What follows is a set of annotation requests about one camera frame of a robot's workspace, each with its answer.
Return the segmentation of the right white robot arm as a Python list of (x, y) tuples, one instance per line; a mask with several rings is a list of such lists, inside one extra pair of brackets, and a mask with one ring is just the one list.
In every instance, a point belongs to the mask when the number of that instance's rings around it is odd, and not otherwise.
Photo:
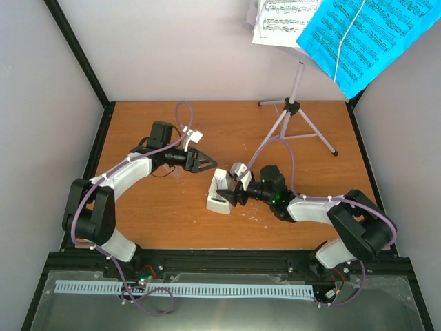
[(334, 197), (295, 194), (276, 165), (262, 168), (259, 180), (243, 163), (235, 163), (230, 171), (217, 169), (211, 189), (215, 199), (228, 207), (254, 199), (267, 204), (281, 221), (332, 225), (338, 238), (320, 244), (309, 258), (308, 268), (318, 279), (342, 263), (374, 260), (397, 238), (393, 221), (361, 191)]

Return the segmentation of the clear plastic metronome cover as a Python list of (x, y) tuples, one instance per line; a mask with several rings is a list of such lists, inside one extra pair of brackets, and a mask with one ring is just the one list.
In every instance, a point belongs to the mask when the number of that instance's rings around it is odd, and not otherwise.
[(165, 170), (166, 177), (171, 176), (174, 177), (175, 179), (180, 179), (184, 173), (182, 167), (177, 165), (173, 165), (173, 166), (164, 165), (163, 168)]

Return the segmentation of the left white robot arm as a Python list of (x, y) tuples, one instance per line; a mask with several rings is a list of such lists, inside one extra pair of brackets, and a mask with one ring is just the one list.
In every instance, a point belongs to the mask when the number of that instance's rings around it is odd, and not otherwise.
[[(172, 133), (180, 137), (172, 142)], [(116, 228), (117, 199), (139, 180), (159, 167), (180, 167), (199, 173), (217, 166), (215, 160), (193, 148), (203, 133), (187, 126), (156, 121), (150, 135), (140, 140), (116, 166), (91, 179), (77, 179), (71, 187), (63, 215), (62, 228), (74, 244), (89, 243), (91, 250), (103, 252), (108, 259), (119, 260), (119, 269), (127, 277), (142, 273), (143, 260), (136, 256), (139, 247)]]

